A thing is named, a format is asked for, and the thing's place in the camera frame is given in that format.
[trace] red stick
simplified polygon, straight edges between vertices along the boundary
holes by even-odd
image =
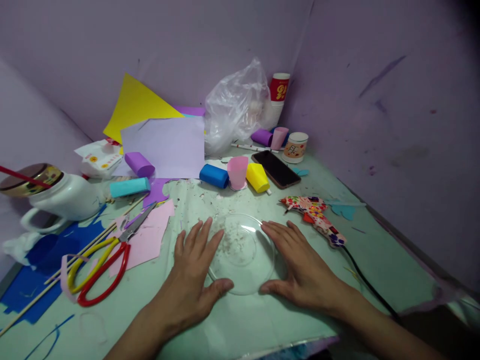
[[[10,170],[10,169],[7,169],[6,167],[3,167],[3,166],[0,166],[0,172],[2,173],[5,173],[5,174],[8,174],[10,176],[13,176],[13,177],[16,177],[16,178],[19,178],[19,179],[22,179],[22,180],[25,180],[25,181],[28,181],[32,184],[35,184],[35,185],[38,185],[38,186],[41,186],[43,188],[46,188],[46,189],[50,189],[52,186],[51,185],[48,185],[44,182],[41,182],[41,181],[38,181],[38,180],[35,180],[31,177],[28,177],[28,176],[25,176],[21,173],[18,173],[16,171],[13,171],[13,170]]]

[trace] clear plastic bag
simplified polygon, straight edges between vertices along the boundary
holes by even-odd
[[[233,140],[246,140],[272,122],[272,104],[262,64],[254,57],[246,68],[224,77],[205,101],[205,154],[220,155]]]

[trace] pink cup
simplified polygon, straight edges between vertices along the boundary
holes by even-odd
[[[238,191],[247,187],[247,167],[249,158],[246,156],[232,157],[226,166],[228,176],[230,177],[230,187]]]
[[[273,131],[270,148],[272,150],[280,150],[288,133],[289,130],[286,127],[276,127]]]

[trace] forearm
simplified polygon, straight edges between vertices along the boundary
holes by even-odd
[[[349,306],[336,317],[349,325],[380,359],[444,359],[436,350],[398,325],[353,290]]]
[[[154,359],[173,334],[173,329],[166,328],[147,305],[135,316],[104,360]]]

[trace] floral glue gun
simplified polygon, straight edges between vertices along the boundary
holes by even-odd
[[[303,220],[312,224],[320,234],[325,236],[332,248],[340,248],[347,243],[347,239],[322,213],[327,209],[327,205],[321,198],[315,196],[287,196],[280,202],[287,207],[285,213],[289,210],[303,213]]]

